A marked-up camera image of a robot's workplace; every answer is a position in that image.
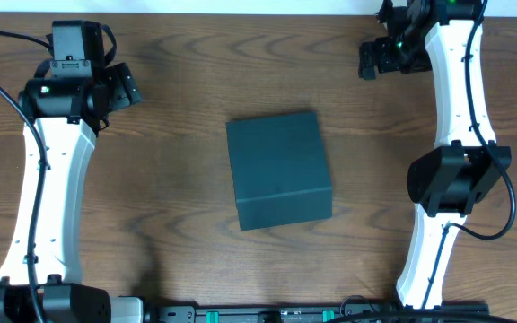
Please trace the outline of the black gift box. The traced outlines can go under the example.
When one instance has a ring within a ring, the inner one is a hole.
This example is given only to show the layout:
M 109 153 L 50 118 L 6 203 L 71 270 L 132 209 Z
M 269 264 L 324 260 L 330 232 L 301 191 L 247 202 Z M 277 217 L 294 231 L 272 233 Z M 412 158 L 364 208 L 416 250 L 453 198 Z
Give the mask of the black gift box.
M 226 134 L 241 230 L 332 216 L 333 188 L 314 112 L 231 121 Z

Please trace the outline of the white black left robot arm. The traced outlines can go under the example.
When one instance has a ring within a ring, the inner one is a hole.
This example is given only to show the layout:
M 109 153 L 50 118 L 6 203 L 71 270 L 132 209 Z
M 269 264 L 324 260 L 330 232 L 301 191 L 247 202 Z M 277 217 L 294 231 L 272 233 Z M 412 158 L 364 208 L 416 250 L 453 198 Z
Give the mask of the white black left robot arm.
M 139 297 L 82 283 L 83 187 L 111 112 L 141 100 L 125 63 L 58 61 L 13 106 L 25 122 L 25 168 L 13 240 L 0 267 L 0 322 L 146 322 Z

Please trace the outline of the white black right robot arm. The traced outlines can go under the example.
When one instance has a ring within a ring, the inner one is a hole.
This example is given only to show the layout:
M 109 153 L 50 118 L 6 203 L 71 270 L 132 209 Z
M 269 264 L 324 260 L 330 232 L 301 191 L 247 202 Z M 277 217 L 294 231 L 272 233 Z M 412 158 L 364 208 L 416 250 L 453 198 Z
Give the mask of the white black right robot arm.
M 497 240 L 513 226 L 516 195 L 507 170 L 512 151 L 501 146 L 487 113 L 481 40 L 487 3 L 482 0 L 383 0 L 376 18 L 387 36 L 359 48 L 360 78 L 432 72 L 436 135 L 431 152 L 413 161 L 407 192 L 415 207 L 413 235 L 396 291 L 406 309 L 435 310 L 443 303 L 443 278 L 457 236 Z M 467 228 L 475 204 L 498 180 L 510 211 L 494 234 Z

